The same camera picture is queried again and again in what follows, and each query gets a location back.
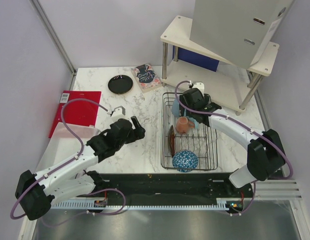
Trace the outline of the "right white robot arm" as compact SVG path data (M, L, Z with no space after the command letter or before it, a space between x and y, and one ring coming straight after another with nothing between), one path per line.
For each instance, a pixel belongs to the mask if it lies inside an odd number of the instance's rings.
M283 146L276 131L253 130L209 100L208 95L203 95L197 88L191 88L177 98L187 116L221 131L247 151L246 165L231 173L229 181L223 185L225 194L235 197L244 185L265 181L286 164Z

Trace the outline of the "pink ceramic mug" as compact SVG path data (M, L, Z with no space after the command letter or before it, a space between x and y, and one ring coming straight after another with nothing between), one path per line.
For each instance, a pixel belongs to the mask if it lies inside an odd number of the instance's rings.
M179 134L186 134L189 132L190 129L194 129L194 127L191 126L191 122L188 121L186 117L183 116L178 118L176 123L176 131Z

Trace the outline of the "light blue ceramic mug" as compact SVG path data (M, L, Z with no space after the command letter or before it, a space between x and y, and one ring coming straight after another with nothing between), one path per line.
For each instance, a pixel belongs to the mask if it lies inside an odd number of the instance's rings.
M184 110L183 116L191 122L191 126L193 126L195 129L199 128L199 123L193 117L188 116L186 110Z

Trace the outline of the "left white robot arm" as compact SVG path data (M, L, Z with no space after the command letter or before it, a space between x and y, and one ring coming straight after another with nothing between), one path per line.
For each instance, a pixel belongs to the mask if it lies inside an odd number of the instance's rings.
M145 133L137 117L130 120L120 118L109 129L82 143L79 152L69 159L36 173L23 172L15 191L16 205L20 205L24 216L33 221L44 216L53 204L72 197L101 196L105 189L103 182L87 174L78 180L74 176L115 155L124 145L143 139Z

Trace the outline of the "black plate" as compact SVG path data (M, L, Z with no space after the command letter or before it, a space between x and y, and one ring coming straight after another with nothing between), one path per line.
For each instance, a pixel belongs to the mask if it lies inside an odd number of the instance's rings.
M127 75L116 75L109 80L107 86L112 93L122 95L133 88L133 80Z

